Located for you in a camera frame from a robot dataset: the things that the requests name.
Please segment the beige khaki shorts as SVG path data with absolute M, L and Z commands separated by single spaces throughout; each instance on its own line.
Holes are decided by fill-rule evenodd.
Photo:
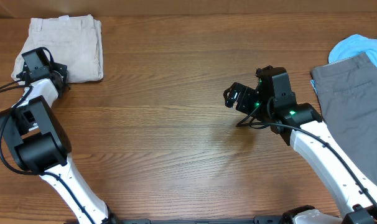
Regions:
M 32 18 L 28 34 L 15 59 L 11 74 L 13 80 L 17 80 L 17 74 L 22 71 L 22 54 L 39 47 L 49 49 L 55 62 L 67 66 L 67 82 L 85 83 L 103 79 L 101 22 L 92 15 Z

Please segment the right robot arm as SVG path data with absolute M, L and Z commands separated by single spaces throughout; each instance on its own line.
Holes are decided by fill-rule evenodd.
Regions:
M 298 104 L 289 75 L 283 67 L 256 71 L 252 89 L 234 82 L 224 93 L 228 108 L 246 114 L 238 127 L 270 128 L 313 168 L 333 197 L 340 216 L 304 205 L 280 217 L 255 218 L 255 223 L 377 223 L 377 186 L 344 153 L 321 115 L 309 103 Z

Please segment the light blue garment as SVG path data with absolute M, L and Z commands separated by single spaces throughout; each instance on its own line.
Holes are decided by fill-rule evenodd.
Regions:
M 334 63 L 361 53 L 367 54 L 377 67 L 377 39 L 370 39 L 360 34 L 353 34 L 340 41 L 329 53 L 328 62 Z

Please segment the grey shorts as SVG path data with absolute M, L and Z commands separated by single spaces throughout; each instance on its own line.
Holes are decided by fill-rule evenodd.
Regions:
M 311 74 L 328 130 L 377 185 L 377 67 L 362 53 Z

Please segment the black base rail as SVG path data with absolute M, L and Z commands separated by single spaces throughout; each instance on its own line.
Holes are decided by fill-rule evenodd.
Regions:
M 277 215 L 257 216 L 254 218 L 203 219 L 203 220 L 150 220 L 125 219 L 111 221 L 119 224 L 281 224 L 282 217 Z

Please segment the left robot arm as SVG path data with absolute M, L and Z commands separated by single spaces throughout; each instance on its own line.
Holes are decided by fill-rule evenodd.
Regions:
M 0 87 L 0 93 L 24 90 L 16 104 L 0 112 L 0 160 L 14 173 L 39 176 L 51 185 L 78 223 L 119 223 L 79 173 L 70 140 L 51 109 L 68 87 L 67 66 L 55 62 L 45 47 L 22 58 L 17 79 Z

